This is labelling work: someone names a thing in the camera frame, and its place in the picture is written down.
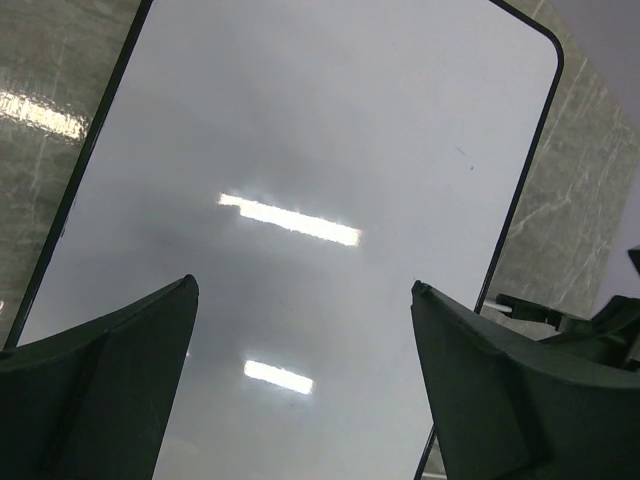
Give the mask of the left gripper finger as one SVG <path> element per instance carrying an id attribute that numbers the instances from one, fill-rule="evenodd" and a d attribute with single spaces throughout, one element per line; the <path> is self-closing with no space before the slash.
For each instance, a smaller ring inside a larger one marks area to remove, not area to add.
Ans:
<path id="1" fill-rule="evenodd" d="M 187 275 L 1 353 L 4 479 L 150 479 L 198 309 Z"/>

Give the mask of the white whiteboard black frame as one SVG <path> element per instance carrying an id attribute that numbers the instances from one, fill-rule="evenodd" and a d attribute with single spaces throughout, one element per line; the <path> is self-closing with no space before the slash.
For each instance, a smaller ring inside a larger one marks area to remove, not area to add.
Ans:
<path id="1" fill-rule="evenodd" d="M 503 1 L 144 1 L 9 341 L 192 274 L 157 478 L 411 479 L 411 287 L 481 306 L 562 67 Z"/>

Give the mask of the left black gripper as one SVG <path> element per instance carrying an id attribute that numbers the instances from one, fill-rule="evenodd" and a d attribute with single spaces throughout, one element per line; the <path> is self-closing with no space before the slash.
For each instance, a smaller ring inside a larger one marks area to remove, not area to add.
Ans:
<path id="1" fill-rule="evenodd" d="M 554 327 L 536 341 L 434 287 L 411 316 L 451 479 L 635 479 L 639 475 L 639 300 L 591 319 L 500 294 L 508 318 Z"/>

